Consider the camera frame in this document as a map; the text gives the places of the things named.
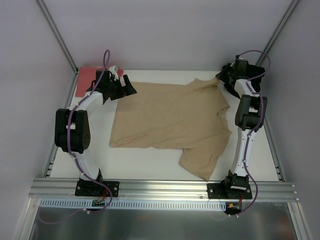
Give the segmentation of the beige t shirt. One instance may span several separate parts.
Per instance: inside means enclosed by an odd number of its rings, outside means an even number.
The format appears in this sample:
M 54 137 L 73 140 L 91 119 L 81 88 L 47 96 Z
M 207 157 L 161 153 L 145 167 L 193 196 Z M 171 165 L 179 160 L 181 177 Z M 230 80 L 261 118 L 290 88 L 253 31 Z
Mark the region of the beige t shirt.
M 231 136 L 219 80 L 133 86 L 137 93 L 118 101 L 110 146 L 182 150 L 179 164 L 208 181 Z

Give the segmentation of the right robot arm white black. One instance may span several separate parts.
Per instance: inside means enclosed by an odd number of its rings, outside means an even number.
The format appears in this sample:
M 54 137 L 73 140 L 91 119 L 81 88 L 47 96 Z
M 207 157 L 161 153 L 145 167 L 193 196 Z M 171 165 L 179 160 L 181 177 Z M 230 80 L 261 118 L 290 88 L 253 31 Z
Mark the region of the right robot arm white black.
M 251 65 L 238 55 L 216 75 L 225 89 L 240 100 L 234 117 L 238 133 L 234 160 L 225 179 L 212 190 L 220 198 L 252 198 L 249 183 L 253 179 L 249 172 L 251 152 L 257 132 L 264 124 L 268 104 L 268 99 L 261 95 L 264 75 L 263 67 Z

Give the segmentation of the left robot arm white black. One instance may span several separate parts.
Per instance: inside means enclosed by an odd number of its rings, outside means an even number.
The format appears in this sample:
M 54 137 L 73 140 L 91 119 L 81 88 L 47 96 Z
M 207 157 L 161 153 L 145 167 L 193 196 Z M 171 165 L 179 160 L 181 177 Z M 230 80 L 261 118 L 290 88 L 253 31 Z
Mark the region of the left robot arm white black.
M 120 74 L 112 67 L 97 70 L 96 79 L 91 82 L 83 98 L 74 106 L 59 108 L 55 113 L 54 143 L 74 161 L 80 179 L 88 181 L 86 189 L 93 196 L 103 192 L 104 183 L 101 170 L 89 150 L 89 117 L 107 100 L 114 101 L 136 93 L 126 74 Z

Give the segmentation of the black t shirt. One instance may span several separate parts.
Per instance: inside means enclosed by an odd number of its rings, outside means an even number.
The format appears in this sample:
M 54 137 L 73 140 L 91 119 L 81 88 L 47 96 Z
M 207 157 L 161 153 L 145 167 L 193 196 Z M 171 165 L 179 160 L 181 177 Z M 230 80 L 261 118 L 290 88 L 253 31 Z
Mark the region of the black t shirt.
M 262 77 L 264 75 L 265 75 L 265 69 L 263 67 L 249 64 L 245 80 L 248 80 L 248 79 L 255 77 L 255 79 L 252 80 L 251 85 L 256 92 L 260 92 L 260 90 L 261 90 L 260 83 L 261 83 Z M 224 83 L 224 87 L 230 94 L 232 94 L 234 97 L 240 99 L 240 95 L 238 94 L 238 92 L 234 88 L 235 86 L 230 86 L 230 85 L 227 85 Z

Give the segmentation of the folded pink t shirt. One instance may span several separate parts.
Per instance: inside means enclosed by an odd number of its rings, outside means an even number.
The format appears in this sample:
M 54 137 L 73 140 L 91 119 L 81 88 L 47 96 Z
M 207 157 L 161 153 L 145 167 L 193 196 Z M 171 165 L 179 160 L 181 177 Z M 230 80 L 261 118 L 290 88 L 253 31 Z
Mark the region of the folded pink t shirt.
M 83 98 L 92 81 L 96 80 L 96 71 L 102 71 L 103 67 L 80 67 L 75 90 L 75 97 Z

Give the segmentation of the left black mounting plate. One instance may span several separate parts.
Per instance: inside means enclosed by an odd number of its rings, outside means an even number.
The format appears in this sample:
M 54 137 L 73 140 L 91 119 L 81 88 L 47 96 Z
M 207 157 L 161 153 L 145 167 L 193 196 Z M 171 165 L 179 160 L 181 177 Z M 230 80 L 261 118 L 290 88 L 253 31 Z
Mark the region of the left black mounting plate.
M 118 197 L 120 185 L 119 181 L 103 181 L 102 184 L 110 189 L 113 197 Z M 78 197 L 110 197 L 110 192 L 100 184 L 89 180 L 79 179 L 76 184 L 74 195 Z

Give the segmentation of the black mounting plate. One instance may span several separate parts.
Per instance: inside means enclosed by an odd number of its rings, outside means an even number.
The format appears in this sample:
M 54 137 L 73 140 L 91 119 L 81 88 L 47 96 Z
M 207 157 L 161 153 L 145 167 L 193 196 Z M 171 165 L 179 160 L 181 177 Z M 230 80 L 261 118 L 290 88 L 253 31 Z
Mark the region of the black mounting plate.
M 244 189 L 229 188 L 224 182 L 208 183 L 207 196 L 209 199 L 240 199 L 251 200 L 253 198 L 251 186 Z
M 102 184 L 110 189 L 113 197 L 118 197 L 120 185 L 119 181 L 103 181 Z M 74 195 L 78 197 L 110 197 L 110 192 L 100 184 L 89 180 L 79 179 L 76 184 Z

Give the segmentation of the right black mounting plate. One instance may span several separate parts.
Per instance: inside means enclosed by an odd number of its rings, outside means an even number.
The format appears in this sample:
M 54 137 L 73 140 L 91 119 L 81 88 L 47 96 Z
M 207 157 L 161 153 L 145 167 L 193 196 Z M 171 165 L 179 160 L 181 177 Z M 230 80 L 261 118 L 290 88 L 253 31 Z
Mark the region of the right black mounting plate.
M 244 189 L 229 188 L 224 182 L 208 183 L 207 196 L 209 199 L 240 199 L 251 200 L 253 198 L 251 186 Z

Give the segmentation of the right aluminium frame post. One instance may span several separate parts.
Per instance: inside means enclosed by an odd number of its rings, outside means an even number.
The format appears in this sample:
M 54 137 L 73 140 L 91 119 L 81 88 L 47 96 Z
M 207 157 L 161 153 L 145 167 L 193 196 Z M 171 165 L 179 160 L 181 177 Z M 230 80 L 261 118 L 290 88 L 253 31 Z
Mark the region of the right aluminium frame post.
M 276 43 L 278 37 L 280 36 L 282 30 L 285 28 L 287 25 L 288 21 L 290 20 L 291 16 L 295 12 L 296 8 L 298 7 L 299 3 L 301 0 L 291 0 L 289 2 L 288 7 L 286 8 L 283 16 L 281 17 L 280 21 L 278 22 L 275 30 L 273 31 L 271 37 L 269 38 L 266 46 L 263 49 L 263 52 L 267 54 L 268 56 L 270 55 L 271 49 Z

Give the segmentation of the aluminium frame post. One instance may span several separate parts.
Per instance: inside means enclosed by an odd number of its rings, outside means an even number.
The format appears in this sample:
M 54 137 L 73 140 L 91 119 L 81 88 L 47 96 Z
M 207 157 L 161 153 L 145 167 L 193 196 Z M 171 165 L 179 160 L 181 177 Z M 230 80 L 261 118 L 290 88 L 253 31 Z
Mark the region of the aluminium frame post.
M 295 12 L 296 8 L 298 7 L 299 3 L 301 0 L 291 0 L 289 2 L 288 7 L 286 8 L 283 16 L 281 17 L 280 21 L 278 22 L 275 30 L 273 31 L 271 37 L 269 38 L 266 46 L 263 49 L 263 52 L 267 54 L 268 56 L 270 55 L 271 49 L 276 43 L 278 37 L 280 36 L 282 30 L 285 28 L 287 25 L 288 21 L 290 20 L 291 16 Z
M 72 71 L 77 74 L 79 71 L 79 68 L 76 65 L 75 60 L 73 59 L 56 23 L 55 20 L 52 17 L 52 14 L 50 13 L 50 10 L 48 9 L 46 3 L 44 0 L 35 0 L 38 8 L 40 9 L 45 21 L 47 22 L 55 40 L 57 41 L 60 49 L 62 50 L 63 55 L 65 56 L 69 66 L 71 67 Z

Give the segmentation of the left aluminium frame post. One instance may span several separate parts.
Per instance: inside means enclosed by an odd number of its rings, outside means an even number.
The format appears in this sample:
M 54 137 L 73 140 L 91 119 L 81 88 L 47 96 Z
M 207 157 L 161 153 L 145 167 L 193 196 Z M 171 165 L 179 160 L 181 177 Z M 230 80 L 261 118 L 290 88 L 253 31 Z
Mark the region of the left aluminium frame post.
M 75 60 L 73 59 L 56 23 L 55 20 L 52 17 L 52 14 L 50 13 L 50 10 L 48 9 L 46 3 L 44 0 L 35 0 L 38 8 L 40 9 L 45 21 L 47 22 L 55 40 L 57 41 L 60 49 L 62 50 L 63 55 L 65 56 L 69 66 L 71 67 L 72 71 L 77 74 L 79 71 L 79 68 L 76 65 Z

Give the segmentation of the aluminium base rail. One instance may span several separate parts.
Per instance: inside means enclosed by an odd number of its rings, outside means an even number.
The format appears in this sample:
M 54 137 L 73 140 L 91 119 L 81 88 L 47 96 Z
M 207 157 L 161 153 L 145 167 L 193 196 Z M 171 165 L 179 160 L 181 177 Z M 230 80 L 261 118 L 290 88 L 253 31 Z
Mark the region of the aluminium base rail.
M 76 178 L 36 178 L 33 180 L 28 196 L 30 198 L 75 198 Z M 218 181 L 190 180 L 134 180 L 118 179 L 117 200 L 155 200 L 155 201 L 206 201 L 209 184 Z M 258 187 L 250 182 L 252 195 L 258 190 L 257 202 L 300 202 L 294 183 L 282 181 L 259 181 Z

